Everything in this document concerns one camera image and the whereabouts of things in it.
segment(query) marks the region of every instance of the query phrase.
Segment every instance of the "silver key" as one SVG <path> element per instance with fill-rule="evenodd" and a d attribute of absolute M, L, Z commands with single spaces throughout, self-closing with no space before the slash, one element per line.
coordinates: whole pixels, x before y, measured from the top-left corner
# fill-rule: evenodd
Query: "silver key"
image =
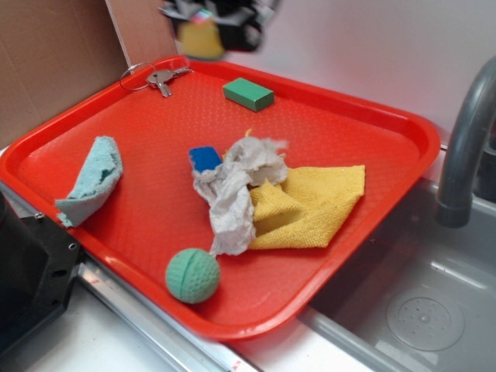
<path fill-rule="evenodd" d="M 171 89 L 167 86 L 167 84 L 164 83 L 164 80 L 162 80 L 162 77 L 160 76 L 160 71 L 154 72 L 151 74 L 146 81 L 148 84 L 150 84 L 153 88 L 159 88 L 160 92 L 162 95 L 167 98 L 168 96 L 172 95 Z"/>
<path fill-rule="evenodd" d="M 189 72 L 192 72 L 192 69 L 187 67 L 178 68 L 177 70 L 158 70 L 151 74 L 146 81 L 148 81 L 152 87 L 159 88 L 164 97 L 168 97 L 169 95 L 172 95 L 172 91 L 166 83 Z"/>

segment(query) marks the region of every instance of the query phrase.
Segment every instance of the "key ring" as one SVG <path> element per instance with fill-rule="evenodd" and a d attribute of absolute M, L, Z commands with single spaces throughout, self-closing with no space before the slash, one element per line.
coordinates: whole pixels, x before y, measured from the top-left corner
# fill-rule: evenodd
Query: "key ring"
<path fill-rule="evenodd" d="M 133 66 L 129 67 L 126 71 L 124 71 L 124 74 L 121 75 L 121 78 L 119 79 L 119 84 L 122 88 L 126 89 L 127 91 L 140 91 L 141 89 L 144 89 L 146 88 L 147 86 L 150 85 L 150 83 L 147 81 L 145 83 L 145 85 L 141 86 L 141 87 L 138 87 L 138 88 L 127 88 L 125 87 L 123 84 L 122 84 L 122 79 L 125 78 L 126 76 L 128 75 L 131 75 L 131 73 L 137 69 L 138 67 L 142 67 L 142 66 L 151 66 L 153 67 L 153 73 L 155 74 L 157 72 L 157 68 L 155 67 L 154 64 L 150 64 L 148 62 L 142 62 L 140 64 L 134 64 Z"/>

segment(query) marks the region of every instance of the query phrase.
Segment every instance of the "sink basin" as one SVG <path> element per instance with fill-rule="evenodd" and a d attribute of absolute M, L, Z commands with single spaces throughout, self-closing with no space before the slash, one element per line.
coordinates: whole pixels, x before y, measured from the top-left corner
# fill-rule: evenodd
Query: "sink basin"
<path fill-rule="evenodd" d="M 377 370 L 493 371 L 496 208 L 475 198 L 469 224 L 448 229 L 436 191 L 417 183 L 317 294 L 314 318 Z"/>

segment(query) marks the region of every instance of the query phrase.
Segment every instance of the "yellow object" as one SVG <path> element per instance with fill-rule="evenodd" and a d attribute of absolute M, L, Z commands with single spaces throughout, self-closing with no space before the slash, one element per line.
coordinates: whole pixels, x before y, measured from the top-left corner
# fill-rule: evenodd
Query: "yellow object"
<path fill-rule="evenodd" d="M 327 247 L 365 189 L 365 166 L 289 169 L 251 190 L 257 237 L 249 249 Z"/>
<path fill-rule="evenodd" d="M 182 23 L 177 30 L 177 39 L 182 43 L 183 54 L 199 60 L 218 60 L 226 52 L 212 19 Z"/>

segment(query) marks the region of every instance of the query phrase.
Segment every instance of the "green sponge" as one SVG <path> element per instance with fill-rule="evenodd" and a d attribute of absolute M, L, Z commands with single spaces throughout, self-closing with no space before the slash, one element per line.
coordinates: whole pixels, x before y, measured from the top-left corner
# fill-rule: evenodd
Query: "green sponge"
<path fill-rule="evenodd" d="M 224 96 L 254 111 L 274 103 L 273 91 L 241 77 L 224 85 Z"/>
<path fill-rule="evenodd" d="M 219 264 L 204 250 L 182 250 L 170 260 L 165 281 L 169 292 L 179 301 L 198 304 L 209 299 L 217 290 Z"/>

